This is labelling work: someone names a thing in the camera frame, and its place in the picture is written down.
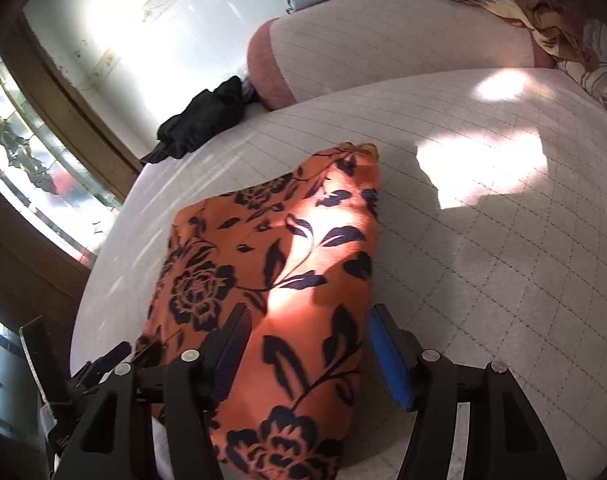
blue gripper pad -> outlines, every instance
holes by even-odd
[[[391,333],[374,308],[371,308],[368,313],[368,333],[392,397],[406,410],[410,410],[415,400],[410,385],[410,372],[403,362]]]

floral fabric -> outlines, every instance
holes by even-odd
[[[168,363],[251,308],[231,394],[207,420],[218,459],[253,478],[337,473],[360,383],[376,159],[371,144],[340,144],[174,219],[138,349],[160,341]]]
[[[557,66],[581,88],[599,101],[607,110],[607,26],[599,20],[587,20],[584,27],[584,41],[599,56],[599,66],[595,70],[586,70],[581,63],[560,61]]]

black cloth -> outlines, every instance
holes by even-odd
[[[156,164],[169,156],[182,158],[228,128],[244,116],[246,102],[242,80],[233,76],[211,92],[204,90],[179,115],[159,127],[159,143],[151,153],[141,158],[143,164]]]

white mattress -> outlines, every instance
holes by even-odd
[[[454,362],[507,362],[568,477],[596,476],[607,463],[607,113],[559,71],[376,83],[251,118],[183,160],[147,166],[91,273],[71,369],[136,340],[175,211],[343,140],[381,152],[373,301]],[[339,477],[394,478],[412,420],[367,354]],[[464,464],[459,430],[452,478]]]

screw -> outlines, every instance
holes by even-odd
[[[421,357],[423,358],[424,361],[428,361],[429,363],[434,363],[436,361],[439,361],[439,358],[441,357],[441,355],[436,350],[428,349],[428,350],[424,350],[423,354],[421,354]]]
[[[493,372],[496,372],[498,374],[504,374],[507,372],[507,364],[505,364],[503,361],[491,362],[490,368],[492,368]]]
[[[129,363],[120,363],[115,366],[115,375],[127,375],[130,373],[132,367]]]
[[[199,352],[197,350],[186,350],[181,354],[181,360],[186,363],[191,363],[199,359]]]

